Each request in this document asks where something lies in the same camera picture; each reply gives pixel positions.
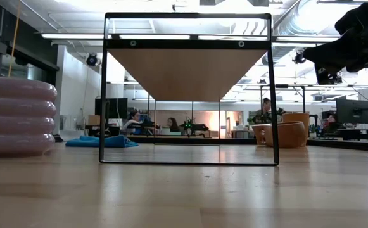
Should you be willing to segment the orange plastic cup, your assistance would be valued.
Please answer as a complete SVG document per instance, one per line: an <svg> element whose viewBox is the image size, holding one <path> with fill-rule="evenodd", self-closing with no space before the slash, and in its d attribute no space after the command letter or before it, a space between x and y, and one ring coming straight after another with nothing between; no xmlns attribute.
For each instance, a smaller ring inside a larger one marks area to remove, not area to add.
<svg viewBox="0 0 368 228"><path fill-rule="evenodd" d="M301 121L303 122L304 128L305 128L305 143L304 146L307 143L307 139L309 137L309 114L308 113L285 113L282 115L283 122L292 122L292 121Z"/></svg>

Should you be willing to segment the wide tan wooden bowl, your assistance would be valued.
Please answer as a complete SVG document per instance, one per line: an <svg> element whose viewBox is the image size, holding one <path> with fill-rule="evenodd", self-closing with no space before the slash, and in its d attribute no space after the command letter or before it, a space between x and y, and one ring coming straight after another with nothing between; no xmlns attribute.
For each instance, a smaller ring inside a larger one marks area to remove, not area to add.
<svg viewBox="0 0 368 228"><path fill-rule="evenodd" d="M278 144L280 148L304 147L307 141L305 127L301 121L278 123ZM271 123L253 125L257 144L273 147L273 128Z"/></svg>

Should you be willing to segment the black monitor on arm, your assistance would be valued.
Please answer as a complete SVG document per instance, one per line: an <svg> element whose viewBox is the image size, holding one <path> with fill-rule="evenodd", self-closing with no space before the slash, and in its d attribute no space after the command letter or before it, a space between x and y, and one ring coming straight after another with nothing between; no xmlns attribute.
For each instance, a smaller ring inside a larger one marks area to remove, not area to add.
<svg viewBox="0 0 368 228"><path fill-rule="evenodd" d="M336 114L344 124L368 124L368 101L337 99Z"/></svg>

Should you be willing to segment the black ceiling spotlight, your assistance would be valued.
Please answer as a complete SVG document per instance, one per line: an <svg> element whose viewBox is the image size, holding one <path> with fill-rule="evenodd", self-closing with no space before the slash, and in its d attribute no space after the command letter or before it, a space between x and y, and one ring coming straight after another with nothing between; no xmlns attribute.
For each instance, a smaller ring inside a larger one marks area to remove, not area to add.
<svg viewBox="0 0 368 228"><path fill-rule="evenodd" d="M295 55L292 58L292 62L295 64L303 64L306 62L306 58L304 57L304 50L295 51Z"/></svg>
<svg viewBox="0 0 368 228"><path fill-rule="evenodd" d="M86 64L90 67L95 67L99 64L98 54L97 53L89 53L89 56L86 59Z"/></svg>

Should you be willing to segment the person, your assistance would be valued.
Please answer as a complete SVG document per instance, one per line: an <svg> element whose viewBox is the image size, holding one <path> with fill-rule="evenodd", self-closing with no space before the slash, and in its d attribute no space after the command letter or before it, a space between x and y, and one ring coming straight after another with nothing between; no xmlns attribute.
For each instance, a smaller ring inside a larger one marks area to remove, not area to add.
<svg viewBox="0 0 368 228"><path fill-rule="evenodd" d="M168 118L167 125L171 132L179 132L180 128L177 125L177 120L173 117Z"/></svg>
<svg viewBox="0 0 368 228"><path fill-rule="evenodd" d="M337 115L335 113L328 113L327 125L323 128L322 134L334 134L340 129L345 129L345 126L338 122Z"/></svg>
<svg viewBox="0 0 368 228"><path fill-rule="evenodd" d="M259 109L255 112L253 122L255 124L271 124L273 120L271 112L271 100L269 98L264 98L262 104L262 109Z"/></svg>
<svg viewBox="0 0 368 228"><path fill-rule="evenodd" d="M124 123L121 131L127 135L139 135L141 133L140 128L135 128L135 126L141 124L140 113L136 110L129 113L127 121Z"/></svg>

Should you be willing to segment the background robot with green light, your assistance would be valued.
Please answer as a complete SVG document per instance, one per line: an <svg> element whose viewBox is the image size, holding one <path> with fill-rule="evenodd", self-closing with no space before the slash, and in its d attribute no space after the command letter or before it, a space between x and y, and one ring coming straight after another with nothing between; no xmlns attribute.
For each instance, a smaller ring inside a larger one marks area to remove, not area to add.
<svg viewBox="0 0 368 228"><path fill-rule="evenodd" d="M187 119L179 125L182 136L201 136L206 137L209 128L204 123L194 123L193 119Z"/></svg>

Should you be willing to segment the black computer monitor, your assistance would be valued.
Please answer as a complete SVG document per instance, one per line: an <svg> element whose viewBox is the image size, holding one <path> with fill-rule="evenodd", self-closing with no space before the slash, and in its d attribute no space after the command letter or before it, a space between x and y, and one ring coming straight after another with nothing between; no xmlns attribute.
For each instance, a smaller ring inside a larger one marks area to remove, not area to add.
<svg viewBox="0 0 368 228"><path fill-rule="evenodd" d="M127 98L110 98L105 101L105 111L107 118L127 118Z"/></svg>

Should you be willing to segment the long ceiling light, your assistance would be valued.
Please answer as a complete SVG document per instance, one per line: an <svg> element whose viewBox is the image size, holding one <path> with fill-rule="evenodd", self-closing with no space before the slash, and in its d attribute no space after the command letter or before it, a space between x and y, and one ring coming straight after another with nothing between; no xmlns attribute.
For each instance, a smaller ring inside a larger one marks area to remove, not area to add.
<svg viewBox="0 0 368 228"><path fill-rule="evenodd" d="M41 37L52 40L101 40L104 38L104 34L41 34Z"/></svg>

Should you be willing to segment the silver ceiling duct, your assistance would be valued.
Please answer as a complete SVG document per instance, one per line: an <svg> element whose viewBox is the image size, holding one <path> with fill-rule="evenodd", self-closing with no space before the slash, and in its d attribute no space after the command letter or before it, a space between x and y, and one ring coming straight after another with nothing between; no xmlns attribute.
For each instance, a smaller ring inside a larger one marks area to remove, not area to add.
<svg viewBox="0 0 368 228"><path fill-rule="evenodd" d="M337 5L318 3L318 0L298 0L273 28L274 35L317 35L341 18Z"/></svg>

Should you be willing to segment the black frame wooden shelf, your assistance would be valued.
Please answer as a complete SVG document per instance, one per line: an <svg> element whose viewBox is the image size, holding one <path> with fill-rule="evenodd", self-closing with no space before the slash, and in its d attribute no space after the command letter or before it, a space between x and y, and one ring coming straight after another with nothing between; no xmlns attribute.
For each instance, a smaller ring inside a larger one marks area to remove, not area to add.
<svg viewBox="0 0 368 228"><path fill-rule="evenodd" d="M117 34L121 20L187 23L264 20L265 35L183 33ZM269 60L270 95L276 95L270 13L105 13L103 53L110 53L155 101L220 103L227 92L264 55Z"/></svg>

